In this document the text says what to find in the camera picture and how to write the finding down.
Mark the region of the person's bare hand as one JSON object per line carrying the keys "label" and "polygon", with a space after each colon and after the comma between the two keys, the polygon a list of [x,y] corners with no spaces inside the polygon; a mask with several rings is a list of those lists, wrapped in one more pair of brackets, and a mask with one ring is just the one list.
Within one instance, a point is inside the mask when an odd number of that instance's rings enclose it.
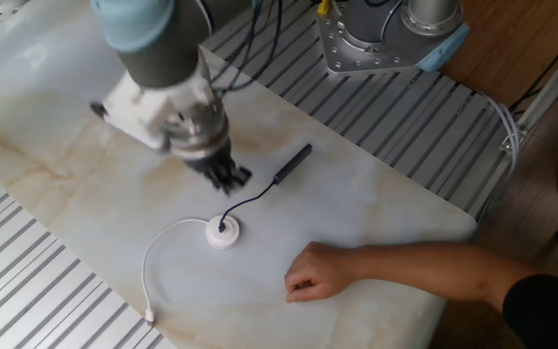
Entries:
{"label": "person's bare hand", "polygon": [[357,281],[357,250],[312,241],[294,258],[284,281],[288,303],[336,296]]}

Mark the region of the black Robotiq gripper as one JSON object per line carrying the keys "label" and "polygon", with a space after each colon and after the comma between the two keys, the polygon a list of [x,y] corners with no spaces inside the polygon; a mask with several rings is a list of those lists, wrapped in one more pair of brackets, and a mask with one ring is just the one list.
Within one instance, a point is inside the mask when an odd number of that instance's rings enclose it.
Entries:
{"label": "black Robotiq gripper", "polygon": [[232,146],[224,144],[216,152],[208,157],[195,160],[185,160],[187,167],[200,175],[208,176],[213,186],[225,195],[233,191],[233,183],[237,186],[245,186],[252,173],[244,168],[235,168],[232,159]]}

